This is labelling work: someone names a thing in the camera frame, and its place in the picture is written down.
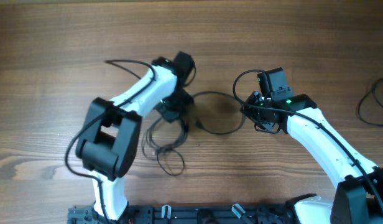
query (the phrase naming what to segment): wood grain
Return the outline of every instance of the wood grain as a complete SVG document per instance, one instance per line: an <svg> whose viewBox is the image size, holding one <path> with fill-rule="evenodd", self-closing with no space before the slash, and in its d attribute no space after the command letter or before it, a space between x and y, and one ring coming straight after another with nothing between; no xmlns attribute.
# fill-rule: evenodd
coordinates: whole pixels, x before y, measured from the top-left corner
<svg viewBox="0 0 383 224"><path fill-rule="evenodd" d="M63 166L65 146L93 98L111 98L136 82L102 61L149 62L172 58L179 50L191 54L198 67L187 88L191 94L231 93L241 72L283 67L296 94L308 94L345 139L383 166L383 128L367 126L354 115L367 85L383 77L383 2L0 6L0 223L63 223L67 208L91 203L91 181ZM251 75L237 91L246 98L258 89ZM235 102L202 96L196 103L207 128L237 126ZM383 119L372 99L363 113L373 121ZM143 128L155 118L153 112ZM165 142L178 130L177 124L163 124L154 136ZM230 136L192 128L179 151L187 163L179 178L137 155L126 177L130 203L281 202L309 192L334 194L299 143L284 134L257 133L251 122ZM72 164L81 170L75 156Z"/></svg>

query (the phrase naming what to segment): wooden surface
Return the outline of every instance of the wooden surface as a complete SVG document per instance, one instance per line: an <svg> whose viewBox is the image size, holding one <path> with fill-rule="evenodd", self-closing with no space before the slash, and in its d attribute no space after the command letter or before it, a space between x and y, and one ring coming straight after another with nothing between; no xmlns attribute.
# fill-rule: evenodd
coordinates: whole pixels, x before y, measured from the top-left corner
<svg viewBox="0 0 383 224"><path fill-rule="evenodd" d="M383 77L383 2L0 6L0 223L64 223L67 208L91 204L91 181L63 166L65 147L93 98L109 99L136 82L103 60L150 62L179 50L191 54L198 67L187 88L191 94L231 93L241 72L283 67L294 93L308 94L345 139L383 166L383 128L354 115L367 84ZM243 98L258 89L255 75L238 85ZM207 128L231 129L239 122L236 104L226 98L205 96L196 103ZM377 111L371 101L364 114L379 121L383 114ZM144 129L157 117L153 112ZM177 131L176 124L164 124L154 136L169 141ZM257 133L251 122L230 136L192 128L179 151L187 170L178 178L138 153L126 176L131 204L334 195L330 180L299 143L285 134ZM75 156L72 165L80 168Z"/></svg>

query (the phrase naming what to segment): robotic arm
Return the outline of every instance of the robotic arm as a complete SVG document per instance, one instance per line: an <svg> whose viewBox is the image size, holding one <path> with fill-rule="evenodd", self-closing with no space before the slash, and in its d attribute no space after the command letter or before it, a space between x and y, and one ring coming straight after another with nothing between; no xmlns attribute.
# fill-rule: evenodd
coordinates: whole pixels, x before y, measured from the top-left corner
<svg viewBox="0 0 383 224"><path fill-rule="evenodd" d="M194 66L192 58L183 52L173 61L159 58L152 62L155 77L149 70L127 92L110 101L97 98L92 102L85 124L99 114L108 115L80 136L76 155L83 161L83 167L102 184L99 189L97 181L93 181L96 198L94 207L69 209L68 223L104 223L104 207L108 218L114 223L199 224L195 217L201 208L129 206L124 194L124 175L136 156L142 119L152 109L156 109L168 122L179 119L187 112L193 98L183 86ZM383 201L383 169L353 149L330 126L316 103L307 95L294 96L281 68L267 72L250 70L241 74L236 81L249 72L261 72L258 81L262 94L255 91L244 102L236 95L235 82L233 92L241 103L241 113L255 123L257 131L272 133L274 125L278 124L278 131L282 129L300 142L330 178L337 190L336 197L334 203L308 194L293 198L284 205L241 207L235 204L229 208L211 207L220 224L383 223L380 208L366 197L367 193L374 194ZM141 90L130 103L115 107ZM102 132L102 126L118 127L117 137ZM375 183L375 189L367 183L368 178L362 178L365 174L369 174L368 178Z"/></svg>

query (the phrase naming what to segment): wooden table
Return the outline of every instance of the wooden table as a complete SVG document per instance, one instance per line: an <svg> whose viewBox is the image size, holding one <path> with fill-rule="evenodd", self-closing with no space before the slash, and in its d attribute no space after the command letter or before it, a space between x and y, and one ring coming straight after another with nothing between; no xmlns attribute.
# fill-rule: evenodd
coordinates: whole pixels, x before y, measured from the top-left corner
<svg viewBox="0 0 383 224"><path fill-rule="evenodd" d="M308 94L345 139L383 166L383 128L354 115L368 84L383 77L383 3L0 6L0 223L64 223L67 208L91 204L91 181L63 166L65 147L92 99L110 99L136 82L103 60L150 62L172 58L179 50L191 54L198 67L186 89L191 94L231 93L234 79L245 70L284 68L295 94ZM239 82L244 98L258 89L255 75ZM239 122L235 102L217 96L196 102L208 128L231 129ZM383 119L372 100L363 110L374 121ZM152 112L143 128L155 118ZM126 176L130 203L283 202L309 192L333 197L330 180L298 142L253 128L248 121L230 136L191 128L179 148L187 170L177 178L138 153ZM178 130L165 124L154 136L169 141ZM72 165L81 170L75 156Z"/></svg>

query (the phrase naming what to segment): wooden floor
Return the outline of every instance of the wooden floor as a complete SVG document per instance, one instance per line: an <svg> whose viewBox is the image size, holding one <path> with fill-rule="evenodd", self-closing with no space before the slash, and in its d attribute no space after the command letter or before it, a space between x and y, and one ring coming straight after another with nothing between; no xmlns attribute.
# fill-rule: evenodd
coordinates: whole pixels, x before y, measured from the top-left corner
<svg viewBox="0 0 383 224"><path fill-rule="evenodd" d="M0 223L64 223L67 208L91 204L91 181L63 166L65 147L92 99L110 99L136 82L103 60L150 62L172 58L179 50L191 54L198 68L187 88L191 94L231 93L234 79L245 70L284 68L294 93L308 94L345 139L383 166L383 128L367 126L354 115L367 85L383 77L383 3L0 6ZM258 89L251 75L237 91L246 98ZM383 114L371 102L364 114L380 121ZM196 103L207 128L237 126L235 102L205 96ZM144 129L155 118L154 111ZM169 141L178 130L177 124L164 124L154 136ZM138 152L126 176L130 204L229 205L334 195L330 180L298 142L283 133L257 133L250 121L230 136L191 128L179 151L187 170L177 178ZM75 156L72 165L81 170Z"/></svg>

